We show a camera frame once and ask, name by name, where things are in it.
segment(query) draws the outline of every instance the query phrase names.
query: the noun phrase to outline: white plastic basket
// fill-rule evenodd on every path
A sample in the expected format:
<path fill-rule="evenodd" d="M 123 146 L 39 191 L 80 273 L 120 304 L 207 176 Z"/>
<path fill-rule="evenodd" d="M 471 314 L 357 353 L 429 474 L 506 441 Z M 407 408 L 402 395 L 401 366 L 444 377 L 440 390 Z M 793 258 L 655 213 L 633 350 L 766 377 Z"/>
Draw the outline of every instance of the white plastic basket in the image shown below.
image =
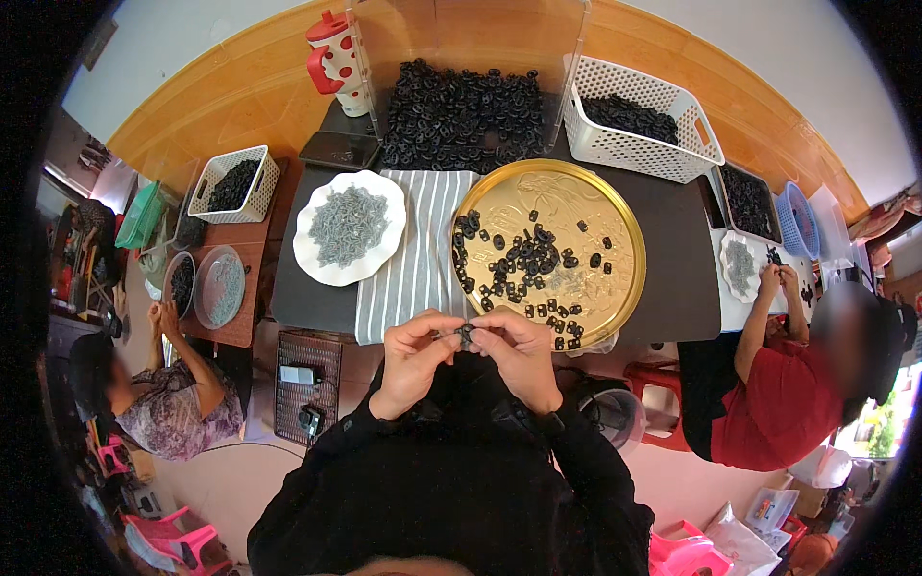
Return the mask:
<path fill-rule="evenodd" d="M 244 160 L 258 160 L 259 168 L 250 183 L 243 204 L 236 210 L 208 212 L 208 199 L 215 190 L 215 184 L 227 176 L 227 173 Z M 280 171 L 278 164 L 269 157 L 269 147 L 254 146 L 216 156 L 205 165 L 205 171 L 198 179 L 198 184 L 190 193 L 194 194 L 189 203 L 189 216 L 197 216 L 212 224 L 230 224 L 239 222 L 262 222 L 276 190 Z"/>
<path fill-rule="evenodd" d="M 589 120 L 580 98 L 603 98 L 609 94 L 618 94 L 672 116 L 679 127 L 679 145 Z M 633 170 L 683 184 L 724 164 L 724 152 L 711 124 L 688 90 L 625 66 L 581 56 L 571 97 L 564 100 L 564 118 L 570 153 L 583 162 Z"/>

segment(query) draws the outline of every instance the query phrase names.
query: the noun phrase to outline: tile floor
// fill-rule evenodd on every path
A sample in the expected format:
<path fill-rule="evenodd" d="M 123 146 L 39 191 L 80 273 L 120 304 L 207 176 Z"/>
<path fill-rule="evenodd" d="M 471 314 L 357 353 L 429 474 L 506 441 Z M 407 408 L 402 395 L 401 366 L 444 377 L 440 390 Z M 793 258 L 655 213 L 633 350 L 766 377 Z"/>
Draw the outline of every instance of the tile floor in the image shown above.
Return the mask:
<path fill-rule="evenodd" d="M 146 311 L 150 297 L 136 264 L 129 265 L 126 278 L 133 333 L 121 350 L 129 368 L 140 370 L 147 357 L 149 329 Z M 263 321 L 254 337 L 254 358 L 263 370 L 254 371 L 254 406 L 258 418 L 250 420 L 248 437 L 256 443 L 229 439 L 221 448 L 202 453 L 185 463 L 155 458 L 155 489 L 167 506 L 188 505 L 202 520 L 214 524 L 230 557 L 246 561 L 246 536 L 268 502 L 281 487 L 284 476 L 301 463 L 304 448 L 272 435 L 274 406 L 272 374 L 276 369 L 276 323 Z M 649 347 L 615 347 L 605 355 L 586 354 L 577 359 L 561 358 L 562 365 L 578 366 L 597 376 L 618 378 L 624 367 L 636 359 L 674 357 L 675 345 L 653 352 Z M 369 382 L 381 358 L 382 346 L 346 346 L 339 387 L 339 417 L 351 412 L 368 391 Z M 733 502 L 737 514 L 746 511 L 761 486 L 780 485 L 784 472 L 759 473 L 727 468 L 697 458 L 641 444 L 625 457 L 636 485 L 637 501 L 656 513 L 654 529 L 669 530 L 680 520 L 704 527 L 725 501 Z"/>

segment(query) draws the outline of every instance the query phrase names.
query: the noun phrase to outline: black table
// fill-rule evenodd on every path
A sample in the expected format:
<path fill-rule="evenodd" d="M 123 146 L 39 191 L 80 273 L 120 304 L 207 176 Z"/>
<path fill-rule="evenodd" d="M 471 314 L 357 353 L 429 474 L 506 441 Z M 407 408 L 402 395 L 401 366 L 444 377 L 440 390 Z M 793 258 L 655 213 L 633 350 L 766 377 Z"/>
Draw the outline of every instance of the black table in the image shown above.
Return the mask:
<path fill-rule="evenodd" d="M 349 118 L 334 101 L 320 129 L 366 134 L 370 124 L 368 116 Z M 621 328 L 619 344 L 716 338 L 720 333 L 717 271 L 698 185 L 577 162 L 570 155 L 563 127 L 548 158 L 573 162 L 598 174 L 618 191 L 640 223 L 646 244 L 646 282 L 637 308 Z M 382 167 L 378 162 L 372 170 Z M 279 323 L 327 332 L 355 332 L 358 284 L 339 288 L 317 282 L 295 262 L 291 242 L 298 228 L 298 213 L 313 191 L 340 172 L 308 166 L 301 175 L 272 295 L 272 314 Z"/>

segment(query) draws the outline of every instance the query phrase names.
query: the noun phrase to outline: wooden table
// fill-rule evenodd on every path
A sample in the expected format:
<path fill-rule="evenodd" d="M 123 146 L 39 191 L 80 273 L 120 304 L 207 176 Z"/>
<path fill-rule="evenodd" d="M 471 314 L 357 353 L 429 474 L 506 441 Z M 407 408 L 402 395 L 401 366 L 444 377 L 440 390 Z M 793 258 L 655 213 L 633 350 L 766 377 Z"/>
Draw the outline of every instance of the wooden table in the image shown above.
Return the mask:
<path fill-rule="evenodd" d="M 281 169 L 281 174 L 278 176 L 276 191 L 272 194 L 272 202 L 266 210 L 266 217 L 263 221 L 248 224 L 211 224 L 205 234 L 205 242 L 189 251 L 198 267 L 212 249 L 228 245 L 240 255 L 243 269 L 246 270 L 249 266 L 249 273 L 245 278 L 243 301 L 237 315 L 217 330 L 208 330 L 198 321 L 195 312 L 190 311 L 180 321 L 180 330 L 183 333 L 242 348 L 253 344 L 259 275 L 263 270 L 264 251 L 270 237 L 269 231 L 273 228 L 273 222 L 288 220 L 288 211 L 301 176 L 300 166 L 290 166 L 288 159 L 275 160 Z"/>

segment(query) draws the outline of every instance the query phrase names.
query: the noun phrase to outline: gray striped cloth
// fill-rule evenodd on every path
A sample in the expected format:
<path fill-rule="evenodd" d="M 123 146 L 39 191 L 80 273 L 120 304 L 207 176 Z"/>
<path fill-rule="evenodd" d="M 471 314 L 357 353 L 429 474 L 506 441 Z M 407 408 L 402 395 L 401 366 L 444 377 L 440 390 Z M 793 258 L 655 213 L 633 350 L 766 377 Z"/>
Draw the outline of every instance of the gray striped cloth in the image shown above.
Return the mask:
<path fill-rule="evenodd" d="M 476 315 L 455 278 L 450 231 L 455 211 L 482 176 L 471 171 L 381 170 L 404 191 L 407 225 L 390 260 L 359 282 L 355 339 L 384 342 L 384 331 L 427 308 Z"/>

